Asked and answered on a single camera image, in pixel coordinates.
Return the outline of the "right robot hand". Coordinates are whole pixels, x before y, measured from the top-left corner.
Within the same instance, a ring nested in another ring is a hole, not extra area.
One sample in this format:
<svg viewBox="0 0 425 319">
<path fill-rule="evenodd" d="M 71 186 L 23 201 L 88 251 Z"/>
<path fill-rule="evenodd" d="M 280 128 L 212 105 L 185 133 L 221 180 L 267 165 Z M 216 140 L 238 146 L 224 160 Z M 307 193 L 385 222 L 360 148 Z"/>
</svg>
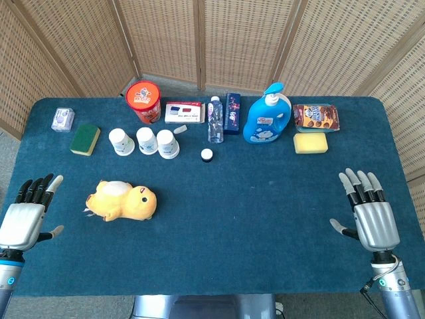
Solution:
<svg viewBox="0 0 425 319">
<path fill-rule="evenodd" d="M 346 196 L 352 208 L 356 228 L 343 226 L 330 219 L 331 226 L 340 234 L 360 241 L 364 249 L 376 253 L 391 251 L 400 237 L 390 203 L 376 175 L 346 168 L 339 173 Z"/>
</svg>

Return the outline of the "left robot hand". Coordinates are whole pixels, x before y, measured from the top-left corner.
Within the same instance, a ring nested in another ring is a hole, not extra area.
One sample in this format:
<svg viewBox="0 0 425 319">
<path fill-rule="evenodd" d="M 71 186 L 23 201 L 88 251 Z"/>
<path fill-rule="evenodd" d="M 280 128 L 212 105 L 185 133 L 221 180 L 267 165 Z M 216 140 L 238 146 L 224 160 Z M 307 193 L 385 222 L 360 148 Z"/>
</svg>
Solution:
<svg viewBox="0 0 425 319">
<path fill-rule="evenodd" d="M 62 175 L 55 177 L 50 173 L 34 181 L 29 179 L 20 187 L 1 224 L 2 249 L 25 252 L 63 232 L 62 225 L 41 232 L 48 206 L 62 181 Z"/>
</svg>

